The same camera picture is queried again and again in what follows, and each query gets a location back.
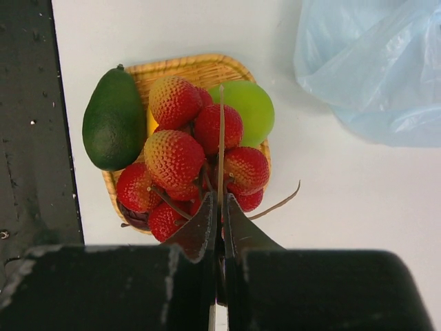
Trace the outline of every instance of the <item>white surface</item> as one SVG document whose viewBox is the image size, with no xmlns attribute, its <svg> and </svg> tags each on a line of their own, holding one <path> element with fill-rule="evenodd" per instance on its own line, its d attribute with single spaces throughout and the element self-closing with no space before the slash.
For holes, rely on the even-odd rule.
<svg viewBox="0 0 441 331">
<path fill-rule="evenodd" d="M 259 210 L 302 180 L 298 197 L 256 224 L 286 248 L 395 252 L 441 329 L 441 150 L 362 141 L 295 84 L 300 1 L 52 2 L 86 243 L 155 243 L 120 228 L 101 173 L 83 149 L 82 117 L 97 81 L 118 63 L 222 52 L 251 70 L 276 108 L 269 137 L 273 172 Z"/>
</svg>

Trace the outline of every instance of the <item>stem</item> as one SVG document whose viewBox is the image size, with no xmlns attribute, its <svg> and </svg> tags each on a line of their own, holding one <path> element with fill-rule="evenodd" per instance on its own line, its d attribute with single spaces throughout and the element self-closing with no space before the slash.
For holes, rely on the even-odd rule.
<svg viewBox="0 0 441 331">
<path fill-rule="evenodd" d="M 293 194 L 291 194 L 289 197 L 287 197 L 286 199 L 283 199 L 281 202 L 277 203 L 276 205 L 273 205 L 272 207 L 266 209 L 265 211 L 258 213 L 257 215 L 254 215 L 254 216 L 248 217 L 248 219 L 251 220 L 251 221 L 253 221 L 254 219 L 258 219 L 258 218 L 260 218 L 260 217 L 262 217 L 262 216 L 265 216 L 265 215 L 268 214 L 269 212 L 272 212 L 273 210 L 275 210 L 275 209 L 277 209 L 277 208 L 279 208 L 279 207 L 282 207 L 282 206 L 285 205 L 289 200 L 291 200 L 292 198 L 294 198 L 294 197 L 297 195 L 297 193 L 298 193 L 299 190 L 300 190 L 300 181 L 298 181 L 297 190 L 296 190 Z"/>
<path fill-rule="evenodd" d="M 194 137 L 194 122 L 190 122 L 190 134 Z"/>
<path fill-rule="evenodd" d="M 234 181 L 233 177 L 228 178 L 226 181 L 223 182 L 223 194 L 227 194 L 227 185 L 232 183 Z"/>
<path fill-rule="evenodd" d="M 187 223 L 187 221 L 184 221 L 183 219 L 177 219 L 177 220 L 175 220 L 174 225 L 180 226 L 180 225 L 184 225 L 186 223 Z"/>
<path fill-rule="evenodd" d="M 170 199 L 170 197 L 168 197 L 167 195 L 163 194 L 160 190 L 158 190 L 156 188 L 156 186 L 150 186 L 147 190 L 152 190 L 153 192 L 155 192 L 158 196 L 160 196 L 162 198 L 162 200 L 164 200 L 166 202 L 167 205 L 169 205 L 170 207 L 173 208 L 173 210 L 175 212 L 177 212 L 178 214 L 180 214 L 183 218 L 185 219 L 191 219 L 192 217 L 190 215 L 188 215 L 186 212 L 184 212 L 182 209 L 180 209 L 177 205 L 175 205 L 173 203 L 173 201 Z"/>
<path fill-rule="evenodd" d="M 199 178 L 198 178 L 198 191 L 199 191 L 199 200 L 204 199 L 204 194 L 203 194 L 203 184 L 204 184 L 204 166 L 202 166 L 201 171 L 199 171 Z"/>
<path fill-rule="evenodd" d="M 223 204 L 223 158 L 225 153 L 225 111 L 223 105 L 223 85 L 219 86 L 220 127 L 219 127 L 219 163 L 218 163 L 218 207 Z"/>
<path fill-rule="evenodd" d="M 205 178 L 205 181 L 207 182 L 208 190 L 209 190 L 209 191 L 212 191 L 212 190 L 213 190 L 213 186 L 212 186 L 211 181 L 209 181 L 207 168 L 208 168 L 208 165 L 207 165 L 207 162 L 205 162 L 204 165 L 203 165 L 204 178 Z"/>
</svg>

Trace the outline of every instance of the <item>plastic bag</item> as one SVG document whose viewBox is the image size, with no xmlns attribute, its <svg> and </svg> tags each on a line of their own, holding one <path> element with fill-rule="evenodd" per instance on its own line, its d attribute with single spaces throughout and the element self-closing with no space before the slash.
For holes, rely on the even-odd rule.
<svg viewBox="0 0 441 331">
<path fill-rule="evenodd" d="M 441 147 L 441 0 L 304 0 L 297 82 L 352 131 Z"/>
</svg>

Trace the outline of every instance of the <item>strawberry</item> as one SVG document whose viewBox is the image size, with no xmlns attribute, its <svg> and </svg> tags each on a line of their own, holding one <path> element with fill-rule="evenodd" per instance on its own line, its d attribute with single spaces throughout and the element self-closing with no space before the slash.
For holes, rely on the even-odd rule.
<svg viewBox="0 0 441 331">
<path fill-rule="evenodd" d="M 149 188 L 152 177 L 144 163 L 133 163 L 126 167 L 116 183 L 116 196 L 124 207 L 134 212 L 149 212 L 161 198 Z"/>
<path fill-rule="evenodd" d="M 269 181 L 269 164 L 266 156 L 252 147 L 237 147 L 225 152 L 224 178 L 233 181 L 227 189 L 237 195 L 256 193 Z"/>
<path fill-rule="evenodd" d="M 147 139 L 144 159 L 155 183 L 166 190 L 180 191 L 198 177 L 205 155 L 189 134 L 164 130 Z"/>
<path fill-rule="evenodd" d="M 239 113 L 224 105 L 225 149 L 239 145 L 243 136 L 243 123 Z M 221 127 L 221 105 L 204 107 L 194 122 L 194 138 L 202 145 L 206 155 L 219 152 L 219 131 Z"/>
<path fill-rule="evenodd" d="M 189 212 L 186 203 L 174 201 L 174 204 L 182 211 Z M 153 236 L 163 243 L 178 231 L 186 221 L 187 219 L 182 217 L 166 202 L 162 202 L 150 213 L 148 225 Z"/>
<path fill-rule="evenodd" d="M 202 99 L 202 107 L 208 106 L 208 105 L 212 105 L 213 104 L 213 98 L 212 96 L 208 93 L 208 91 L 204 88 L 199 88 L 196 87 L 196 89 L 199 91 L 199 95 L 201 96 Z"/>
<path fill-rule="evenodd" d="M 263 200 L 263 189 L 250 195 L 235 195 L 235 197 L 243 212 L 252 212 Z"/>
<path fill-rule="evenodd" d="M 167 194 L 170 198 L 177 201 L 190 201 L 198 196 L 199 189 L 194 183 L 189 184 L 184 190 L 172 191 L 167 190 Z"/>
<path fill-rule="evenodd" d="M 153 133 L 157 133 L 157 132 L 164 131 L 164 130 L 166 130 L 166 129 L 163 126 L 158 126 L 156 129 L 154 129 Z M 185 133 L 190 134 L 190 135 L 192 134 L 192 128 L 190 127 L 189 124 L 179 128 L 177 130 L 185 132 Z"/>
<path fill-rule="evenodd" d="M 162 128 L 178 129 L 197 116 L 202 108 L 202 99 L 196 86 L 188 80 L 167 76 L 152 84 L 149 107 Z"/>
</svg>

